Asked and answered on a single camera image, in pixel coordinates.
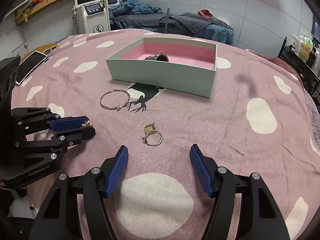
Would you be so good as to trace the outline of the gold flower earring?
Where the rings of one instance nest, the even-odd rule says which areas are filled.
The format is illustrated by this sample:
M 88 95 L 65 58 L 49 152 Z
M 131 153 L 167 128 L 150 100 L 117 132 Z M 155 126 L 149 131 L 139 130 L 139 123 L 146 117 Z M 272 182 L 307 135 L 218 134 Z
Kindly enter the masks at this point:
M 88 121 L 85 121 L 81 127 L 93 127 L 93 124 L 88 120 Z

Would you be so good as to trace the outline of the white tablet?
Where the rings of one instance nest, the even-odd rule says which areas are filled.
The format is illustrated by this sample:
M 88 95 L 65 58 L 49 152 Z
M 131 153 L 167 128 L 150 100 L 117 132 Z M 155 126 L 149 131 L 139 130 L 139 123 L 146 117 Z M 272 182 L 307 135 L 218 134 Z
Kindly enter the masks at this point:
M 33 51 L 19 65 L 16 75 L 16 85 L 20 86 L 22 82 L 44 61 L 48 59 L 48 55 L 39 51 Z

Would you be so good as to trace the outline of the thin silver bangle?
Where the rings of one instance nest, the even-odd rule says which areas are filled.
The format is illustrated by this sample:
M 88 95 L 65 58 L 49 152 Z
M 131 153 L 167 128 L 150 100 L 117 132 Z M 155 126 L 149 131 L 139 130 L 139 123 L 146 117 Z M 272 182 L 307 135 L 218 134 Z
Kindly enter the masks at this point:
M 99 103 L 103 109 L 119 111 L 129 104 L 130 98 L 127 90 L 113 89 L 102 94 Z

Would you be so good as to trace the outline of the pink polka dot bedsheet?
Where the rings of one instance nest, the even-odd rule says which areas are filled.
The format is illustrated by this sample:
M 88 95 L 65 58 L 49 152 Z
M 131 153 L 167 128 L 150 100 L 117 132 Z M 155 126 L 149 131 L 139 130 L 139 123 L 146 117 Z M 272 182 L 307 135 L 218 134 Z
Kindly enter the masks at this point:
M 210 98 L 114 81 L 106 59 L 150 36 L 125 29 L 68 37 L 13 90 L 12 106 L 89 117 L 95 136 L 71 147 L 61 164 L 71 177 L 127 146 L 125 177 L 105 200 L 118 239 L 201 239 L 214 201 L 191 166 L 193 144 L 235 174 L 259 173 L 290 238 L 298 239 L 319 208 L 319 114 L 300 81 L 250 51 L 225 44 L 217 46 Z M 119 111 L 99 103 L 113 89 L 131 96 Z M 153 122 L 157 130 L 145 134 Z

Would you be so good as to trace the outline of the white beauty machine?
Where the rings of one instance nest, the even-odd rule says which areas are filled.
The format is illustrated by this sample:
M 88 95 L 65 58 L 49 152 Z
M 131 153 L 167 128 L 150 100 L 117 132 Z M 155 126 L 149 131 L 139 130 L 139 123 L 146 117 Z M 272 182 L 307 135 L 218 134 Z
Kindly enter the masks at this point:
M 111 30 L 107 0 L 74 0 L 71 13 L 76 34 L 97 34 Z

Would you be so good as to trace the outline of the rose gold wrist watch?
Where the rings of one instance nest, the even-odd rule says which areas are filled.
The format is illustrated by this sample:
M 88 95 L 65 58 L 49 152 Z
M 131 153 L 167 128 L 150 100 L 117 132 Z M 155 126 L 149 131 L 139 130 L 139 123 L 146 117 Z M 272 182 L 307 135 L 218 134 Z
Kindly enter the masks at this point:
M 162 61 L 162 62 L 168 62 L 169 61 L 167 55 L 164 54 L 162 51 L 159 51 L 155 55 L 147 56 L 144 60 Z

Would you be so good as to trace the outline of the black trolley rack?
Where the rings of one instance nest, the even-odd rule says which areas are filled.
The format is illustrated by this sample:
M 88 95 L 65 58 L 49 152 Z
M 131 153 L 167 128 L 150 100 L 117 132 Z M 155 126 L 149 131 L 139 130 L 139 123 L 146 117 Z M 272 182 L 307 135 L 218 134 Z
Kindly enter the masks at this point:
M 307 92 L 319 101 L 319 78 L 302 59 L 289 50 L 286 43 L 287 37 L 284 38 L 278 57 L 288 63 L 298 73 Z

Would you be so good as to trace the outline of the mint box pink lining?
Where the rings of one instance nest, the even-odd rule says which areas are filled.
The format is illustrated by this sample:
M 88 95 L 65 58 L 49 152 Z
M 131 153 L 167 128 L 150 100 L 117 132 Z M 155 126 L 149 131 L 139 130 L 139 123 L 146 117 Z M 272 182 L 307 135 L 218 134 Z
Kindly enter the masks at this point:
M 144 60 L 162 51 L 169 61 Z M 209 98 L 217 44 L 173 37 L 143 37 L 106 59 L 112 79 L 163 87 Z

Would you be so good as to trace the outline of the crumpled blue blanket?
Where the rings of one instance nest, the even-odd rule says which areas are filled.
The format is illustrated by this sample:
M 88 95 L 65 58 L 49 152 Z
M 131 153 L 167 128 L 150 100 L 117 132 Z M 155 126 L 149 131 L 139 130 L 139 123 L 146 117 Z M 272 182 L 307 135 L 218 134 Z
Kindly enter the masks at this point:
M 109 9 L 109 14 L 114 17 L 122 15 L 154 15 L 162 14 L 163 10 L 159 7 L 153 7 L 140 0 L 119 0 L 119 5 Z

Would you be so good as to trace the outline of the massage bed grey cover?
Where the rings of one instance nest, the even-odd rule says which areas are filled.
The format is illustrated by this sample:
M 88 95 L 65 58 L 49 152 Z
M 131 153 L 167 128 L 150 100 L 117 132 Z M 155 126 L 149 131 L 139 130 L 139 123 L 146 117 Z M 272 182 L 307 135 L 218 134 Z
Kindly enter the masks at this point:
M 233 45 L 234 29 L 217 18 L 183 13 L 121 15 L 113 19 L 119 29 L 145 29 L 157 33 L 177 34 Z

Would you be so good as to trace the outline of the green pump bottle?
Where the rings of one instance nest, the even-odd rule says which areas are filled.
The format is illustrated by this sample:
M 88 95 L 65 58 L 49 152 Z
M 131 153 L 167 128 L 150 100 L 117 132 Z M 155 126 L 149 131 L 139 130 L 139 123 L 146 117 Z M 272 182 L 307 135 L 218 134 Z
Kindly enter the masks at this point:
M 299 51 L 299 58 L 304 62 L 306 63 L 309 56 L 310 56 L 310 53 L 312 51 L 312 40 L 310 38 L 306 38 L 305 41 L 302 41 L 301 42 L 301 45 L 300 45 L 300 51 Z

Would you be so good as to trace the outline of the red cloth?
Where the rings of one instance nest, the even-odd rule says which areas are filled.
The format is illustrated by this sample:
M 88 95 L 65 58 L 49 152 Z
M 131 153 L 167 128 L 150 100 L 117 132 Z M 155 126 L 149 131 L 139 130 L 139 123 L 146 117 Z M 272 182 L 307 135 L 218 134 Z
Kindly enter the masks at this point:
M 207 9 L 201 9 L 201 10 L 199 10 L 197 13 L 198 13 L 199 15 L 207 18 L 207 19 L 213 18 L 212 13 L 211 13 L 209 10 L 207 10 Z

